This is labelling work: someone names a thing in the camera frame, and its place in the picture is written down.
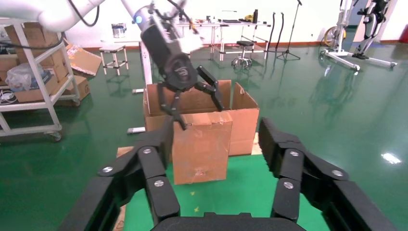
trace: metal shelf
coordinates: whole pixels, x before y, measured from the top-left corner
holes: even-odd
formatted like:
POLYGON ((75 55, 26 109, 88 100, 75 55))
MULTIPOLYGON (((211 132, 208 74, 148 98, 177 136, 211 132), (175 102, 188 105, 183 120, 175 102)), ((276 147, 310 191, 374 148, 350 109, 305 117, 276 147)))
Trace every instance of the metal shelf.
MULTIPOLYGON (((18 35, 18 39, 20 40, 21 45, 29 46, 27 39, 24 35, 23 27, 21 23, 24 21, 18 19, 5 19, 0 18, 1 25, 13 25, 15 31, 18 35)), ((77 84, 75 82, 74 73, 72 71, 68 55, 66 54, 66 49, 63 43, 59 44, 58 46, 51 48, 45 51, 43 54, 39 55, 37 58, 34 58, 33 53, 30 49, 24 49, 24 53, 26 54, 28 63, 33 70, 34 77, 38 83, 38 87, 42 93, 44 98, 44 102, 37 102, 37 103, 18 103, 18 104, 9 104, 9 105, 0 105, 0 137, 2 136, 11 136, 11 135, 21 135, 21 134, 30 134, 30 133, 45 133, 45 134, 52 134, 56 137, 56 140, 61 138, 59 131, 62 129, 60 121, 58 120, 57 114, 54 110, 54 104, 58 100, 78 100, 79 99, 79 91, 77 84), (67 64, 68 68, 68 78, 67 81, 61 86, 58 92, 54 95, 49 95, 47 89, 45 88, 44 82, 42 77, 39 73, 37 64, 41 61, 46 59, 48 56, 52 55, 54 52, 61 50, 64 54, 65 63, 67 64), (72 83, 74 86, 73 95, 62 95, 69 84, 72 83), (4 116, 1 114, 2 112, 11 112, 11 111, 22 111, 22 110, 33 110, 33 109, 48 109, 50 116, 52 118, 53 124, 52 125, 45 125, 45 126, 34 126, 34 127, 27 127, 27 128, 10 128, 7 124, 4 116)))

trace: black cable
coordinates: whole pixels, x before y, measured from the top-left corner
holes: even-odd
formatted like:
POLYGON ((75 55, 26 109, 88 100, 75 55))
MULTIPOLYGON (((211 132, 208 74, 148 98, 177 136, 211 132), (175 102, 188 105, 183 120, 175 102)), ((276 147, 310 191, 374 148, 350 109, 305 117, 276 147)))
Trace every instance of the black cable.
POLYGON ((74 3, 72 2, 72 0, 68 0, 69 4, 71 4, 72 9, 74 9, 75 13, 77 13, 78 17, 81 19, 81 21, 88 27, 93 27, 94 25, 96 25, 96 22, 99 19, 99 6, 96 7, 96 17, 95 17, 95 21, 92 24, 89 24, 85 21, 85 19, 81 16, 81 13, 79 13, 78 9, 75 7, 74 3))
MULTIPOLYGON (((96 25, 96 23, 97 23, 97 21, 98 21, 98 19, 99 19, 99 6, 96 7, 96 17, 95 17, 95 21, 94 21, 92 24, 89 24, 89 23, 87 23, 87 22, 84 20, 84 18, 81 16, 81 14, 79 13, 78 9, 75 7, 75 5, 74 5, 74 3, 72 2, 72 0, 68 0, 68 2, 71 4, 71 6, 72 6, 72 8, 74 9, 75 13, 77 13, 78 17, 81 19, 81 21, 82 21, 85 25, 87 25, 87 26, 89 26, 89 27, 92 27, 92 26, 96 25)), ((59 40, 57 43, 55 43, 55 44, 53 44, 53 45, 51 45, 51 46, 48 46, 48 47, 22 46, 22 45, 13 44, 13 43, 8 43, 8 42, 2 42, 2 41, 0 41, 0 44, 3 44, 3 45, 8 46, 8 47, 18 47, 18 48, 26 48, 26 49, 32 49, 32 50, 47 50, 47 49, 51 49, 51 48, 54 48, 54 47, 60 45, 60 44, 63 42, 63 40, 64 40, 64 38, 61 36, 60 40, 59 40)))
POLYGON ((3 44, 3 45, 8 46, 8 47, 27 48, 27 49, 32 49, 32 50, 48 50, 48 49, 51 49, 51 48, 54 48, 54 47, 60 45, 63 42, 63 40, 64 40, 64 38, 63 38, 63 36, 61 36, 60 40, 57 43, 55 43, 55 44, 53 44, 51 46, 48 46, 48 47, 29 47, 29 46, 22 46, 22 45, 18 45, 18 44, 13 44, 13 43, 8 43, 8 42, 1 42, 1 41, 0 41, 0 44, 3 44))
POLYGON ((194 23, 192 23, 192 20, 187 16, 187 14, 184 12, 184 10, 177 5, 177 3, 173 2, 172 0, 167 0, 168 2, 170 2, 177 10, 178 12, 180 12, 182 15, 184 15, 184 17, 186 17, 187 21, 190 23, 192 30, 194 31, 194 34, 198 34, 198 30, 196 28, 194 28, 194 23))
POLYGON ((163 20, 173 20, 175 17, 177 17, 178 13, 175 13, 173 16, 170 17, 166 17, 164 15, 162 15, 158 9, 155 9, 154 12, 156 12, 157 16, 159 16, 159 18, 163 19, 163 20))

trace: white table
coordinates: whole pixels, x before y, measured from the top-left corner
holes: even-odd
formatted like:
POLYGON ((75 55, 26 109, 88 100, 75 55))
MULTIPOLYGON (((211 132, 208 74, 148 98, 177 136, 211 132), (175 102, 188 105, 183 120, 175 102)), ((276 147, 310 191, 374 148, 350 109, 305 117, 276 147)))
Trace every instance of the white table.
MULTIPOLYGON (((182 27, 182 32, 184 34, 184 28, 189 27, 189 23, 187 22, 180 22, 177 24, 178 26, 182 27)), ((248 41, 251 41, 254 43, 252 46, 252 50, 246 51, 246 53, 265 53, 264 59, 267 57, 268 49, 269 49, 269 40, 260 38, 255 36, 256 30, 258 26, 266 26, 266 27, 271 27, 271 24, 263 24, 263 23, 246 23, 246 22, 241 22, 241 23, 224 23, 224 22, 216 22, 216 23, 199 23, 199 24, 194 24, 196 27, 211 27, 211 49, 210 49, 210 59, 214 59, 214 52, 217 50, 219 52, 219 60, 223 61, 224 60, 224 54, 232 54, 232 53, 242 53, 242 51, 225 51, 225 42, 223 38, 223 28, 224 27, 230 27, 230 26, 241 26, 242 31, 241 31, 241 39, 246 39, 248 41), (252 35, 252 39, 245 37, 243 35, 243 30, 245 27, 254 27, 254 33, 252 35), (216 29, 219 27, 220 32, 221 32, 221 46, 218 48, 215 44, 216 40, 216 29), (261 47, 255 45, 257 41, 255 39, 260 39, 264 41, 267 44, 267 47, 265 49, 262 49, 261 47)))

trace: stool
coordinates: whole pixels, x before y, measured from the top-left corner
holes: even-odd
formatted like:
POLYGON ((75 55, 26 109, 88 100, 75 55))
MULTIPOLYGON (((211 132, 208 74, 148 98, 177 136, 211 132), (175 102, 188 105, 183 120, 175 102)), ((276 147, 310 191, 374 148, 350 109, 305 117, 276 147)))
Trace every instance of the stool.
POLYGON ((103 71, 104 71, 105 75, 106 75, 106 69, 107 68, 116 69, 117 75, 120 75, 119 68, 121 66, 125 65, 125 64, 126 64, 126 69, 129 70, 128 60, 127 60, 128 56, 126 55, 126 46, 124 46, 124 45, 108 45, 108 46, 99 48, 99 52, 101 53, 103 71), (121 50, 123 50, 125 52, 125 60, 124 61, 118 61, 117 60, 116 53, 118 51, 121 51, 121 50), (110 63, 105 64, 105 60, 103 59, 103 53, 111 53, 114 60, 112 62, 110 62, 110 63))
POLYGON ((254 43, 251 41, 237 41, 237 44, 242 46, 242 55, 235 57, 235 59, 231 62, 231 66, 233 66, 235 69, 237 68, 238 62, 240 62, 240 65, 243 65, 243 62, 245 62, 246 65, 244 68, 249 69, 249 67, 252 65, 252 60, 251 58, 245 58, 245 48, 252 47, 254 43))

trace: microphone stand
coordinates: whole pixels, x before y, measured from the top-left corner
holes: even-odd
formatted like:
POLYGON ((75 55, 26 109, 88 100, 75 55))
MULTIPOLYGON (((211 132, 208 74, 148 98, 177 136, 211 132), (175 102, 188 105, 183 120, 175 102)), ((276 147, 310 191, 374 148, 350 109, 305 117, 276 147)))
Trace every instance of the microphone stand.
POLYGON ((299 10, 299 6, 302 5, 302 3, 300 2, 300 0, 297 0, 297 1, 298 1, 298 4, 297 4, 297 8, 296 8, 296 14, 295 14, 294 20, 293 20, 293 26, 292 26, 292 31, 291 31, 291 37, 290 37, 290 39, 289 39, 288 48, 286 49, 286 51, 279 51, 279 53, 282 52, 282 54, 277 57, 277 59, 280 59, 280 60, 284 60, 284 61, 300 60, 300 57, 299 57, 299 56, 294 55, 294 54, 290 53, 290 51, 289 51, 289 47, 291 46, 291 41, 292 41, 292 35, 293 35, 294 25, 295 25, 295 23, 296 23, 297 12, 298 12, 298 10, 299 10), (288 59, 288 55, 289 55, 289 54, 290 54, 291 56, 293 56, 294 58, 288 59))

